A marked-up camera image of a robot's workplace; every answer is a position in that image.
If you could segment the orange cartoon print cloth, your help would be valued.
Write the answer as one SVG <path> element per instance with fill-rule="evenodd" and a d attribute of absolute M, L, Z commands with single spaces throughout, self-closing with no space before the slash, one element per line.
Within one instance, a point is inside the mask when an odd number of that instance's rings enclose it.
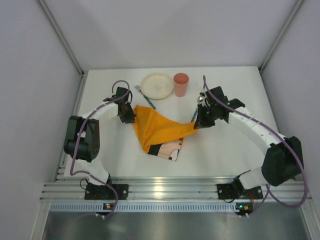
<path fill-rule="evenodd" d="M 195 134 L 194 123 L 180 123 L 159 114 L 155 109 L 136 106 L 133 128 L 142 150 L 152 156 L 176 161 L 184 139 Z"/>

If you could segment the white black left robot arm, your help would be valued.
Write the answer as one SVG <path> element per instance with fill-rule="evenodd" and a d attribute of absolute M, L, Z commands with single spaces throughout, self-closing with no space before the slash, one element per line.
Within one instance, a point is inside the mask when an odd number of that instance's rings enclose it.
<path fill-rule="evenodd" d="M 131 97 L 132 92 L 128 87 L 118 87 L 112 97 L 104 99 L 92 111 L 69 118 L 63 148 L 72 158 L 69 170 L 71 176 L 86 174 L 93 185 L 112 185 L 110 174 L 98 159 L 101 148 L 100 127 L 116 117 L 123 124 L 134 123 L 136 115 L 129 101 Z"/>

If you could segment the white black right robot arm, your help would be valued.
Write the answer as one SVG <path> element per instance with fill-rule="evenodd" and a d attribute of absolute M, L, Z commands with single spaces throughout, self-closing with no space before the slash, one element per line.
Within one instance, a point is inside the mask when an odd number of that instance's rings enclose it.
<path fill-rule="evenodd" d="M 277 187 L 301 173 L 302 146 L 295 137 L 273 133 L 257 120 L 239 99 L 228 99 L 220 86 L 200 92 L 194 129 L 215 126 L 217 120 L 240 130 L 263 153 L 260 167 L 236 176 L 233 183 L 242 190 L 269 184 Z"/>

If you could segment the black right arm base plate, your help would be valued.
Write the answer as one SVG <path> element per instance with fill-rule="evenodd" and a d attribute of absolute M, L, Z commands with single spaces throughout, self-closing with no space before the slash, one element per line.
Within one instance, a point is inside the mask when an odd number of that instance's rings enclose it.
<path fill-rule="evenodd" d="M 264 195 L 260 186 L 251 189 L 236 190 L 231 183 L 220 183 L 216 185 L 219 200 L 227 202 L 231 200 L 262 200 Z"/>

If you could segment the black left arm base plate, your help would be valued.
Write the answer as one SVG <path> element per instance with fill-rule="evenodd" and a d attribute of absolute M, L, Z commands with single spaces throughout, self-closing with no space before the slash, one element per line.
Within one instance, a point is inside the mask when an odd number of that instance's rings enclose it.
<path fill-rule="evenodd" d="M 129 194 L 128 184 L 111 185 L 118 195 L 119 200 L 126 200 Z M 85 189 L 85 200 L 116 200 L 116 194 L 105 185 L 94 185 L 89 183 Z"/>

